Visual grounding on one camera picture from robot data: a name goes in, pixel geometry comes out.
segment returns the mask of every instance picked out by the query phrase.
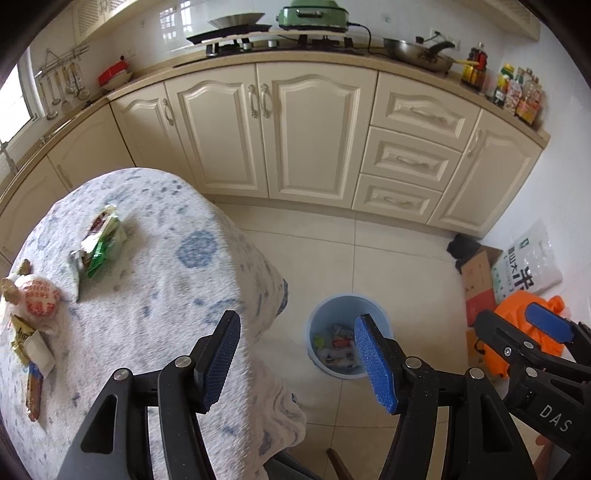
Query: utensil rack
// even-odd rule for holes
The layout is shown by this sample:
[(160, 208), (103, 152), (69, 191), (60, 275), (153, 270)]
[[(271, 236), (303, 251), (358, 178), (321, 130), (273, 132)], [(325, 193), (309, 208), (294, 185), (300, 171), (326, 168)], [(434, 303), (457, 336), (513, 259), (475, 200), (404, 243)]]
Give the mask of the utensil rack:
[(71, 50), (68, 50), (66, 53), (62, 55), (56, 55), (53, 53), (49, 48), (46, 50), (45, 53), (45, 63), (39, 68), (39, 71), (35, 74), (35, 78), (43, 78), (46, 77), (48, 74), (53, 72), (53, 70), (65, 65), (69, 61), (74, 59), (80, 60), (80, 56), (83, 53), (86, 53), (90, 46), (87, 43), (83, 43), (77, 47), (74, 47)]

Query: table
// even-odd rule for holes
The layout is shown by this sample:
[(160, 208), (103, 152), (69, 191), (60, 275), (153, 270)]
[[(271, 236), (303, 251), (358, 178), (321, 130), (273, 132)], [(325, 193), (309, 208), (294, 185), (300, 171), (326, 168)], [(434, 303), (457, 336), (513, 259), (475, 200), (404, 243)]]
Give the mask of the table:
[[(67, 262), (93, 217), (117, 206), (128, 240), (121, 256), (83, 281)], [(180, 178), (129, 168), (93, 179), (57, 202), (29, 235), (28, 258), (63, 295), (47, 336), (56, 368), (45, 379), (41, 416), (29, 421), (26, 369), (0, 333), (0, 410), (34, 480), (54, 479), (85, 414), (110, 374), (161, 369), (236, 310), (241, 339), (220, 401), (199, 416), (217, 478), (265, 479), (262, 465), (303, 440), (306, 418), (291, 391), (252, 351), (287, 303), (287, 283), (215, 205)], [(155, 479), (166, 479), (156, 408), (148, 412)]]

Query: blue trash bin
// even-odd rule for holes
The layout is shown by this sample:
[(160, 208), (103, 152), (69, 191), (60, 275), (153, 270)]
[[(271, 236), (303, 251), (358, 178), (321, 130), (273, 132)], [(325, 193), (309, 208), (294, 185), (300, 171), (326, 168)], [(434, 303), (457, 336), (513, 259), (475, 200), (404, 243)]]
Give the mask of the blue trash bin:
[(387, 338), (392, 338), (390, 319), (384, 309), (374, 300), (354, 293), (341, 293), (323, 300), (312, 312), (306, 325), (306, 347), (308, 356), (323, 372), (332, 377), (352, 380), (367, 376), (365, 367), (360, 365), (353, 369), (327, 367), (316, 355), (314, 350), (314, 335), (332, 337), (332, 326), (335, 323), (355, 328), (355, 319), (362, 313), (369, 313), (378, 326), (379, 331)]

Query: tiled floor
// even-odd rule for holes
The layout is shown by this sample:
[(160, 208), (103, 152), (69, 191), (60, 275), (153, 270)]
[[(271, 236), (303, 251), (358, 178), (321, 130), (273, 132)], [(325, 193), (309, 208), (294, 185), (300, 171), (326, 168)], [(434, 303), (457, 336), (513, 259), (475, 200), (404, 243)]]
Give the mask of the tiled floor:
[[(263, 334), (258, 353), (295, 392), (307, 415), (306, 438), (291, 453), (326, 480), (336, 480), (325, 453), (333, 446), (356, 480), (375, 480), (397, 417), (377, 403), (367, 379), (342, 381), (321, 372), (307, 356), (305, 325), (324, 298), (361, 293), (386, 310), (407, 355), (439, 370), (465, 372), (463, 287), (446, 252), (449, 238), (315, 213), (218, 206), (289, 285), (287, 308)], [(447, 436), (443, 410), (429, 480), (441, 477)]]

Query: orange plastic bag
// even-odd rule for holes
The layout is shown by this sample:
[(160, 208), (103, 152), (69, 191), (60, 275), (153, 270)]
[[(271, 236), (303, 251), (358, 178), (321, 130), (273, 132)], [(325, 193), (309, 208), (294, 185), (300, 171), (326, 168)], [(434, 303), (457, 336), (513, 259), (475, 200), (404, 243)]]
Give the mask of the orange plastic bag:
[[(525, 308), (530, 303), (538, 303), (556, 315), (560, 315), (560, 312), (564, 310), (564, 301), (558, 295), (545, 301), (543, 298), (525, 290), (517, 290), (500, 303), (495, 309), (495, 313), (538, 342), (543, 352), (560, 356), (564, 345), (552, 340), (552, 338), (525, 319)], [(484, 351), (484, 361), (490, 373), (494, 376), (505, 378), (509, 364), (488, 345), (485, 345)]]

